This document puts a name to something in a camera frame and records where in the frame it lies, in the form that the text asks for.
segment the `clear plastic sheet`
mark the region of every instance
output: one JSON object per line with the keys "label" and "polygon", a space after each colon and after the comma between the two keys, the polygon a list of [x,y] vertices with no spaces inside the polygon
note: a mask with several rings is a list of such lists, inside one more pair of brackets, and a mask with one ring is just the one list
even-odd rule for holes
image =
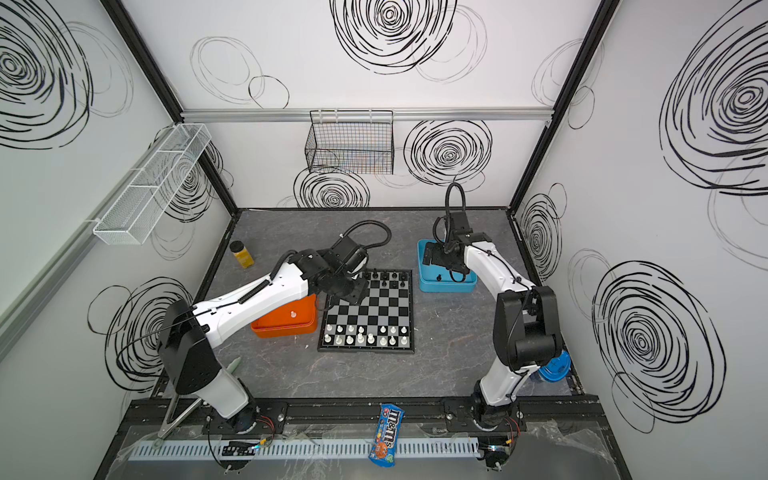
{"label": "clear plastic sheet", "polygon": [[602,437],[588,428],[574,428],[570,422],[558,425],[555,420],[544,423],[528,423],[528,435],[548,440],[557,445],[575,447],[602,457],[606,462],[614,463],[608,447]]}

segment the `swirl pattern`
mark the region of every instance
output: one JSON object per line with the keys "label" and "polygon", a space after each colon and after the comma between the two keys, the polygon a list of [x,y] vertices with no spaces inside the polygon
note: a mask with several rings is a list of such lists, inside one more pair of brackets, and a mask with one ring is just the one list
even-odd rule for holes
{"label": "swirl pattern", "polygon": [[563,251],[560,219],[565,212],[567,197],[558,212],[551,197],[555,188],[565,195],[562,184],[553,184],[548,194],[536,194],[528,200],[520,219],[523,237],[542,282],[558,268]]}
{"label": "swirl pattern", "polygon": [[741,0],[701,37],[659,115],[664,161],[696,187],[767,195],[768,2]]}
{"label": "swirl pattern", "polygon": [[[108,308],[100,303],[107,302],[108,296],[114,294],[121,296],[118,301],[120,306],[114,311],[106,330],[97,331],[91,315]],[[157,335],[133,341],[161,328],[165,310],[178,300],[186,300],[191,305],[192,295],[178,280],[158,276],[135,290],[122,285],[108,286],[88,305],[88,328],[104,336],[104,364],[115,385],[130,392],[152,390],[154,379],[160,376],[163,369],[157,354]]]}
{"label": "swirl pattern", "polygon": [[451,31],[456,0],[329,0],[344,52],[378,74],[429,60]]}
{"label": "swirl pattern", "polygon": [[723,344],[706,309],[669,271],[639,260],[614,266],[594,295],[592,319],[614,402],[638,431],[656,420],[689,422],[720,399]]}
{"label": "swirl pattern", "polygon": [[70,144],[93,104],[82,48],[48,2],[0,2],[0,145]]}
{"label": "swirl pattern", "polygon": [[322,165],[299,172],[293,195],[302,208],[364,208],[371,201],[368,185],[358,174]]}
{"label": "swirl pattern", "polygon": [[403,151],[415,178],[429,185],[460,184],[491,161],[493,135],[484,121],[421,121],[408,133]]}

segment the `white wire basket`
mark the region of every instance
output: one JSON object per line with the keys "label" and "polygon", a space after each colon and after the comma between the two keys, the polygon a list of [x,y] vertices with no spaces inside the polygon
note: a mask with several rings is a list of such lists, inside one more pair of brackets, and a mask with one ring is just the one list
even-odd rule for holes
{"label": "white wire basket", "polygon": [[147,240],[210,142],[204,124],[177,124],[94,227],[107,245]]}

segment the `white wall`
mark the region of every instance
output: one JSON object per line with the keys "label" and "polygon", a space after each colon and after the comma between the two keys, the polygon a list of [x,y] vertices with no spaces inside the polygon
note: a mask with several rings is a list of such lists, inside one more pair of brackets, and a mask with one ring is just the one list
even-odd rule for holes
{"label": "white wall", "polygon": [[[558,132],[518,211],[579,375],[637,480],[768,468],[768,2],[710,29],[750,3],[625,1],[593,118]],[[747,169],[707,171],[732,162]]]}
{"label": "white wall", "polygon": [[[361,15],[356,23],[344,13],[344,5],[356,3],[335,0],[125,2],[187,109],[553,105],[598,3],[418,0],[410,2],[408,15],[396,7],[402,3],[371,2],[386,8]],[[184,26],[173,35],[167,33],[170,18]],[[363,45],[379,48],[379,54],[363,52]],[[582,103],[591,106],[592,100]],[[415,124],[397,123],[394,174],[375,177],[347,167],[323,175],[318,197],[328,200],[320,204],[290,199],[294,180],[307,168],[309,123],[211,128],[227,139],[219,146],[226,151],[241,207],[439,206],[451,172],[473,190],[470,205],[507,205],[542,123],[487,123],[490,161],[464,149],[477,130],[468,122],[451,125],[459,133],[447,133],[442,146],[430,146],[422,170],[441,173],[436,185],[431,175],[407,168],[406,159],[420,162],[411,159],[415,154],[406,142]],[[350,184],[365,201],[348,202],[347,194],[337,200]]]}
{"label": "white wall", "polygon": [[[9,13],[8,8],[17,5],[5,0],[0,5],[3,22],[13,25],[11,28],[4,23],[0,38],[21,32],[33,44],[29,55],[34,53],[37,59],[46,54],[55,56],[55,52],[35,50],[35,45],[40,44],[26,29],[29,24],[19,23],[23,15]],[[14,93],[24,101],[9,101],[6,95],[13,91],[8,85],[9,75],[27,77],[19,74],[22,69],[17,67],[21,62],[14,65],[8,61],[9,54],[0,62],[0,69],[4,69],[0,75],[0,125],[5,129],[0,131],[4,172],[0,189],[0,309],[24,289],[81,222],[87,220],[87,215],[144,153],[155,132],[169,122],[97,0],[62,0],[53,2],[52,7],[36,0],[26,6],[36,6],[40,8],[38,12],[50,18],[52,26],[48,30],[43,28],[40,35],[62,35],[64,40],[59,41],[62,45],[71,43],[70,53],[79,52],[78,47],[82,49],[85,59],[79,58],[71,68],[89,69],[92,85],[86,81],[78,88],[93,88],[97,93],[89,106],[88,121],[83,117],[72,124],[77,131],[68,130],[68,119],[77,117],[57,118],[49,106],[17,91]],[[80,23],[68,24],[69,31],[74,32],[69,36],[62,22]],[[93,43],[94,36],[99,44]],[[9,43],[0,43],[7,54]],[[103,51],[114,55],[110,54],[110,59],[101,54]],[[79,78],[78,75],[71,72],[68,79]],[[132,78],[132,88],[126,89],[130,82],[124,83],[125,78]],[[132,93],[130,102],[127,93]],[[65,96],[65,110],[69,108],[69,114],[74,111],[82,115],[85,106],[71,103],[71,94],[66,95],[70,96]],[[8,132],[9,114],[41,112],[50,120],[42,130]],[[41,140],[55,131],[61,133]],[[37,141],[30,142],[35,136]],[[27,141],[26,147],[49,149],[19,149],[22,141]],[[194,296],[197,292],[229,216],[220,201],[211,197],[210,185],[200,171],[195,170],[193,175],[182,188],[185,198],[200,195],[198,201],[188,206],[189,212],[174,214],[176,218],[164,215],[142,246],[97,244],[0,363],[3,478],[92,478],[124,412],[126,392],[110,379],[107,365],[115,381],[124,387],[141,390],[151,386],[151,382],[132,382],[116,368],[114,345],[127,343],[133,337],[125,336],[125,331],[109,337],[98,335],[89,330],[87,320],[94,330],[107,332],[110,321],[132,291],[134,304],[150,308],[124,310],[118,325],[131,322],[143,327],[142,334],[149,333],[157,328],[155,322],[161,320],[158,314],[162,314],[168,299]],[[179,221],[193,218],[196,221]],[[152,282],[155,288],[140,296],[149,286],[146,282]],[[99,296],[110,286],[113,287]],[[159,372],[157,354],[148,352],[147,357],[154,365],[149,371]]]}

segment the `black scribble circle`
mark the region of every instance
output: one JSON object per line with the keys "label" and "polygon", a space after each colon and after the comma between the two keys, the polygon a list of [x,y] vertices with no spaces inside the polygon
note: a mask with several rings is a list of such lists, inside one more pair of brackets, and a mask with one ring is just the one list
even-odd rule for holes
{"label": "black scribble circle", "polygon": [[411,175],[430,185],[463,183],[491,161],[493,136],[484,121],[421,121],[408,133],[404,151]]}
{"label": "black scribble circle", "polygon": [[659,139],[689,184],[768,194],[768,2],[737,2],[701,37],[664,97]]}
{"label": "black scribble circle", "polygon": [[451,31],[456,0],[329,0],[344,52],[378,74],[429,60]]}
{"label": "black scribble circle", "polygon": [[568,109],[568,126],[574,130],[582,128],[592,119],[593,113],[594,92],[587,85],[583,85],[576,90],[574,100]]}
{"label": "black scribble circle", "polygon": [[[231,65],[227,72],[218,71],[207,63],[227,53],[238,60],[238,65]],[[251,78],[261,75],[261,65],[248,45],[240,40],[203,37],[192,46],[190,65],[197,82],[214,97],[232,104],[253,103],[248,95],[248,84]]]}
{"label": "black scribble circle", "polygon": [[564,194],[562,184],[552,184],[549,194],[536,194],[531,197],[520,219],[523,237],[531,249],[531,257],[542,282],[558,268],[563,251],[560,219],[565,212],[568,198],[565,198],[564,204],[558,209],[550,197],[553,190],[558,192],[560,189]]}
{"label": "black scribble circle", "polygon": [[192,248],[194,222],[180,222],[164,216],[149,234],[152,248],[163,260],[179,260]]}
{"label": "black scribble circle", "polygon": [[482,17],[469,7],[456,5],[450,35],[431,58],[416,65],[416,71],[427,80],[451,83],[475,70],[486,48],[488,34]]}
{"label": "black scribble circle", "polygon": [[48,2],[0,4],[0,145],[46,150],[83,131],[93,79],[80,45]]}
{"label": "black scribble circle", "polygon": [[[125,301],[111,314],[108,326],[97,330],[94,326],[95,320],[108,318],[99,313],[99,310],[105,310],[107,307],[99,308],[94,304],[101,296],[113,291],[125,296]],[[88,305],[86,323],[90,331],[104,336],[104,364],[115,385],[130,392],[152,390],[154,380],[160,376],[163,369],[163,363],[157,354],[157,335],[150,335],[128,345],[137,338],[160,329],[165,310],[178,300],[186,300],[192,304],[191,294],[178,280],[158,276],[135,290],[129,290],[122,285],[108,286]]]}
{"label": "black scribble circle", "polygon": [[[221,152],[218,148],[216,148],[216,145],[214,145],[213,141],[208,142],[208,145],[205,147],[206,153],[208,153],[208,158],[210,158],[210,162],[214,165],[214,168],[219,173],[219,176],[221,177],[221,180],[224,182],[224,185],[227,187],[227,189],[231,189],[235,185],[235,177],[232,175],[232,173],[224,168],[224,157],[221,155]],[[208,194],[212,196],[214,199],[219,200],[219,196],[216,193],[216,189],[214,189],[214,186],[211,185],[210,181],[207,182],[207,189]]]}
{"label": "black scribble circle", "polygon": [[[611,264],[602,253],[588,248],[576,252],[568,262],[568,290],[571,293],[571,300],[584,318],[592,318],[594,295],[598,291],[598,285],[610,270]],[[615,275],[610,273],[609,280],[615,278]]]}
{"label": "black scribble circle", "polygon": [[[78,40],[91,66],[94,83],[91,113],[109,118],[127,112],[134,100],[134,76],[123,52],[95,27],[67,22],[67,28]],[[81,91],[75,97],[83,101],[86,95]]]}
{"label": "black scribble circle", "polygon": [[260,108],[285,108],[290,101],[288,87],[271,75],[259,75],[248,82],[248,96]]}
{"label": "black scribble circle", "polygon": [[675,275],[651,262],[619,263],[600,282],[592,309],[594,338],[615,389],[637,407],[669,423],[714,407],[725,383],[723,344],[706,309]]}
{"label": "black scribble circle", "polygon": [[[583,40],[583,38],[577,38],[560,45],[538,66],[531,82],[531,93],[540,104],[554,105]],[[582,128],[592,118],[594,112],[592,84],[598,77],[604,54],[603,44],[600,43],[587,71],[581,78],[579,89],[571,99],[568,109],[568,126],[574,130]]]}
{"label": "black scribble circle", "polygon": [[[759,175],[758,172],[749,169],[741,174],[745,181],[749,181],[753,175]],[[734,176],[737,173],[731,171],[727,174]],[[710,190],[707,202],[712,231],[725,251],[761,270],[768,270],[768,208],[765,199],[754,195],[723,195],[718,190]]]}
{"label": "black scribble circle", "polygon": [[322,165],[296,176],[293,195],[302,208],[368,207],[371,201],[368,185],[358,174]]}

